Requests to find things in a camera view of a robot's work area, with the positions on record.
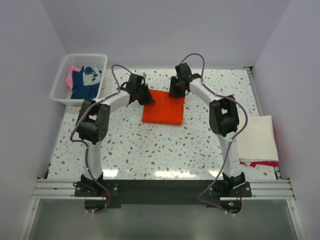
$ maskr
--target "red cloth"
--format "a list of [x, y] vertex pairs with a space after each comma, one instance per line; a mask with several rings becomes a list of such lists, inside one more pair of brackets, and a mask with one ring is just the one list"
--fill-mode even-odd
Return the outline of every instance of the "red cloth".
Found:
[[184, 119], [184, 97], [169, 97], [169, 92], [150, 90], [155, 104], [143, 107], [142, 122], [181, 125]]
[[278, 167], [279, 162], [278, 161], [254, 161], [250, 163], [251, 167], [256, 167], [257, 165], [265, 165], [265, 166], [271, 166], [271, 167]]

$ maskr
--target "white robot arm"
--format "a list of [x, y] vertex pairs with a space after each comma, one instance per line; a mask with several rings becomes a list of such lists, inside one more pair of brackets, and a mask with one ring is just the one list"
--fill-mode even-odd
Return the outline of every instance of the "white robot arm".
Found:
[[[191, 74], [190, 68], [186, 63], [175, 67], [177, 76], [171, 77], [169, 95], [172, 97], [184, 97], [186, 91], [197, 95], [209, 106], [209, 123], [212, 131], [217, 134], [221, 145], [222, 155], [225, 158], [230, 139], [237, 131], [239, 117], [236, 105], [226, 99], [216, 97], [210, 93], [201, 83], [198, 74]], [[142, 83], [145, 77], [131, 74], [125, 87], [122, 87], [118, 94], [111, 96], [89, 111], [88, 115], [96, 115], [96, 120], [89, 116], [81, 122], [77, 132], [82, 140], [89, 141], [89, 151], [87, 165], [90, 167], [91, 174], [96, 180], [103, 178], [101, 166], [101, 144], [108, 132], [109, 116], [120, 107], [138, 100], [141, 105], [154, 103], [148, 85]], [[85, 100], [81, 107], [78, 121], [90, 105], [95, 103], [93, 100]], [[91, 179], [88, 169], [85, 169], [81, 179]], [[229, 150], [227, 161], [223, 170], [223, 179], [228, 182], [230, 190], [239, 187], [246, 182], [245, 176], [240, 168], [240, 160], [236, 139]]]

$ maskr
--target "white plastic basket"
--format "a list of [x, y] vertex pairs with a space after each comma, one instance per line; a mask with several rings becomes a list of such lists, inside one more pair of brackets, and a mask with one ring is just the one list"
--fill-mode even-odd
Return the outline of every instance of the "white plastic basket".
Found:
[[66, 78], [68, 76], [68, 70], [70, 65], [77, 68], [82, 66], [96, 67], [102, 71], [101, 82], [95, 98], [99, 98], [103, 81], [105, 78], [107, 56], [103, 54], [70, 54], [67, 55], [59, 68], [59, 71], [55, 77], [54, 84], [51, 89], [50, 97], [52, 101], [61, 102], [67, 106], [81, 106], [83, 99], [70, 99], [72, 91], [66, 84]]

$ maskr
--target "white enclosure wall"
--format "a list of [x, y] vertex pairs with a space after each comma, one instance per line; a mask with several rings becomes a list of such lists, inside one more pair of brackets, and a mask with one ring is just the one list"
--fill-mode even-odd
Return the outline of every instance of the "white enclosure wall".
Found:
[[253, 68], [271, 114], [282, 176], [290, 177], [309, 239], [319, 239], [320, 1], [292, 0]]
[[[211, 68], [253, 66], [290, 0], [41, 0], [67, 53], [169, 67], [188, 53]], [[188, 63], [200, 66], [197, 58]]]
[[0, 7], [0, 239], [18, 239], [64, 107], [49, 98], [65, 50], [39, 0]]

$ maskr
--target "speckled table surface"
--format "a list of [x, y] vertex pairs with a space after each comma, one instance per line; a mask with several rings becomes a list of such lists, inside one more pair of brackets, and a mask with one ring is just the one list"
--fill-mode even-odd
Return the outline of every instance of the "speckled table surface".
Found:
[[[145, 72], [151, 89], [168, 91], [174, 69], [132, 69]], [[128, 80], [125, 70], [115, 71], [121, 83]], [[249, 115], [258, 116], [253, 91], [246, 70], [204, 71], [204, 81], [218, 93], [234, 94]], [[116, 90], [109, 69], [106, 70], [101, 97]], [[84, 170], [84, 147], [71, 143], [80, 107], [66, 107], [51, 156], [49, 179], [79, 179]], [[212, 180], [223, 158], [218, 138], [209, 127], [208, 107], [196, 95], [186, 96], [181, 126], [142, 123], [143, 107], [137, 102], [110, 115], [107, 137], [101, 146], [104, 179], [196, 179]], [[271, 166], [241, 166], [247, 180], [274, 180]]]

